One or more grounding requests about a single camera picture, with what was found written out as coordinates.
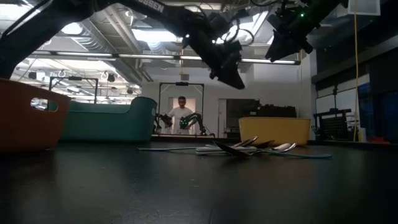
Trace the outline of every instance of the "yellow bin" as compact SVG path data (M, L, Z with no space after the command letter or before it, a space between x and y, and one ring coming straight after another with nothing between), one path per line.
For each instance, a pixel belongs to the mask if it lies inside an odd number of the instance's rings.
M254 144L275 140L274 144L307 144L311 119L307 118L241 118L239 130L242 141L254 136L259 138Z

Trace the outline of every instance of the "teal bin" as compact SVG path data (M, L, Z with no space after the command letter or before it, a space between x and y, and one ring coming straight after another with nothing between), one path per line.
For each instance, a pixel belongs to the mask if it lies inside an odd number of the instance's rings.
M149 141L156 106L153 99L141 96L133 99L130 106L71 101L61 140Z

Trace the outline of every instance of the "white shirt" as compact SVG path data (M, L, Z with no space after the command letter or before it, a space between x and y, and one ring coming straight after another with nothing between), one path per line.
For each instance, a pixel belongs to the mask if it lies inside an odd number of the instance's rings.
M189 130L180 129L180 120L181 120L181 117L186 117L192 113L193 113L192 110L190 110L188 108L181 108L181 107L174 108L170 111L168 116L171 118L174 117L174 132L173 132L173 134L189 134Z

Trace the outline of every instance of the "man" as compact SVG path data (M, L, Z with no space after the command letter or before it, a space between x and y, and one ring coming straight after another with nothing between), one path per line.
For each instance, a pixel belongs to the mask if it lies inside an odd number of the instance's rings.
M179 107L176 107L170 111L168 116L171 118L174 117L174 134L189 134L189 129L196 123L196 120L188 124L188 126L185 129L180 129L180 120L181 117L186 117L190 114L192 114L192 110L189 108L185 107L185 104L187 103L187 99L184 96L180 96L178 98L178 105Z

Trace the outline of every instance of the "black table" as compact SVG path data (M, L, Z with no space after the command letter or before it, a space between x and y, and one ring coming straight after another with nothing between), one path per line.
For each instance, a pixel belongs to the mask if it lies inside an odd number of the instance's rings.
M1 156L0 223L396 223L397 152L294 152L334 158L242 161L85 143Z

